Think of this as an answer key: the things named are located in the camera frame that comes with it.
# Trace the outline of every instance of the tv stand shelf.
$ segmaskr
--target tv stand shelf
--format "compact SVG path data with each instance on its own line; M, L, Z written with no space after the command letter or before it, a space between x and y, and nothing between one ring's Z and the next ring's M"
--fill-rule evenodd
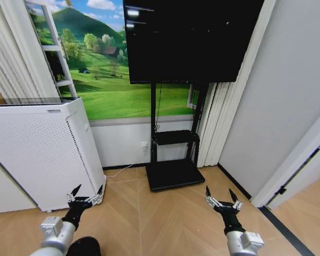
M190 159L150 163L146 171L151 191L178 188L205 181Z
M185 142L195 142L199 140L199 136L190 130L156 132L154 139L158 145L170 145Z

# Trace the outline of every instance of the blue sky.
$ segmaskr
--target blue sky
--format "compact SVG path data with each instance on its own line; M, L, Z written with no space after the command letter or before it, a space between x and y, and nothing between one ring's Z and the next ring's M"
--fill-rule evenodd
M66 7L65 1L46 0L51 12L60 11ZM122 0L71 0L74 9L93 19L99 20L116 31L124 26Z

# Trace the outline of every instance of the black shoe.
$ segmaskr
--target black shoe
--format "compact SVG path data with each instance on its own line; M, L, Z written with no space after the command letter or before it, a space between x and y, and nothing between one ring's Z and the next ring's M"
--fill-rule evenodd
M101 256L101 248L98 241L86 236L74 241L66 256Z

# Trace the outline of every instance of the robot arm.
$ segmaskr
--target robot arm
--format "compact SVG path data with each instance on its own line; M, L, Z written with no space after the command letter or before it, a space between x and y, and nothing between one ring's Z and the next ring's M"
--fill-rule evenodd
M264 246L261 236L257 233L245 231L237 219L236 214L241 210L240 202L229 189L234 203L221 202L211 196L208 186L206 186L206 201L216 212L222 215L225 229L224 233L228 238L228 248L231 256L257 255L257 250Z
M103 185L93 197L75 197L80 189L76 187L68 197L70 209L63 218L47 217L41 224L44 240L41 249L31 256L63 256L66 255L72 241L74 232L77 230L81 215L85 209L92 207L102 200Z

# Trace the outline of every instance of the white air purifier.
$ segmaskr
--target white air purifier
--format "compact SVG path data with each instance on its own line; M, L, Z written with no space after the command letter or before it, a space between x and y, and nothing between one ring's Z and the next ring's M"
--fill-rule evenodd
M67 194L79 184L76 196L92 197L102 185L104 192L82 99L27 102L0 104L0 163L8 173L42 211L67 208Z

